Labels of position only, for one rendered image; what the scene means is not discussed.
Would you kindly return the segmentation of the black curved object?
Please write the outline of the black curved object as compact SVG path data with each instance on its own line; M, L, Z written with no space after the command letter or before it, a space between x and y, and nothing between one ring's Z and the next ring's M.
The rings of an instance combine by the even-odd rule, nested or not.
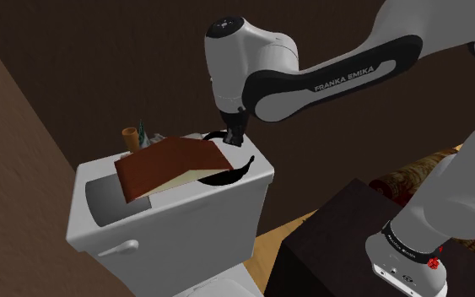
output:
M212 138L222 138L226 144L231 144L237 147L240 147L244 141L242 136L237 136L232 132L227 131L217 131L217 132L210 132L206 136L204 136L203 140L210 140ZM219 172L215 175L210 175L207 177L203 177L198 181L204 185L208 186L226 186L232 183L239 181L250 169L252 162L255 160L255 156L252 155L248 162L238 169L233 170L226 170L223 172Z

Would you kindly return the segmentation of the red-brown book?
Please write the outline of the red-brown book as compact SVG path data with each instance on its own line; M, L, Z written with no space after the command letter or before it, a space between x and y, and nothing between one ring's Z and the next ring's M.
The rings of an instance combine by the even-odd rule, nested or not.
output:
M208 140L168 137L115 162L127 203L202 178L231 170L219 147Z

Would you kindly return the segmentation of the green and white bottle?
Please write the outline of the green and white bottle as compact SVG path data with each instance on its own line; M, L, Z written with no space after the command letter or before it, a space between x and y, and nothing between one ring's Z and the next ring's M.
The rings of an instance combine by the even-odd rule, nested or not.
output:
M151 144L150 139L145 131L143 120L138 123L138 145L139 148L144 149Z

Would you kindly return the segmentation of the orange cup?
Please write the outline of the orange cup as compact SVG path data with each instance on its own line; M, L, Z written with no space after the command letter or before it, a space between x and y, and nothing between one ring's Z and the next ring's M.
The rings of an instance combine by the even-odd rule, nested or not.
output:
M121 135L123 137L124 143L127 146L127 149L131 153L135 153L140 149L139 141L138 141L138 130L137 130L137 128L135 128L135 127L124 128L121 131Z

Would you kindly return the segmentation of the white toilet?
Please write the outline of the white toilet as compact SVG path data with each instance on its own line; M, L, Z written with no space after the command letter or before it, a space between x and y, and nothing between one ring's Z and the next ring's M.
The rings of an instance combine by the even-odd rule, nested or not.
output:
M214 143L248 172L226 186L197 181L151 195L151 207L98 225L87 204L88 182L115 174L115 154L78 166L67 242L91 255L135 297L200 297L198 288L228 278L220 297L263 297L243 263L253 255L258 222L274 168L245 138L241 147Z

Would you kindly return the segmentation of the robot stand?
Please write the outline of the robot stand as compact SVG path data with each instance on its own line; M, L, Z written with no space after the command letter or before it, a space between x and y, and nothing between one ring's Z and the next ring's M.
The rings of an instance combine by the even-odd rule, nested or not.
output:
M352 180L283 241L264 297L407 297L378 277L365 241L401 206ZM475 297L475 253L450 240L446 297Z

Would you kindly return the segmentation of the red and gold patterned rug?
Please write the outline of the red and gold patterned rug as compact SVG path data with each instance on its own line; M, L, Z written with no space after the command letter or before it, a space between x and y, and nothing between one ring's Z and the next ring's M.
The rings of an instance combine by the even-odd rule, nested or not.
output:
M438 163L445 157L456 154L460 148L461 145L458 145L430 154L374 179L369 187L404 207ZM475 253L475 240L456 239L456 242Z

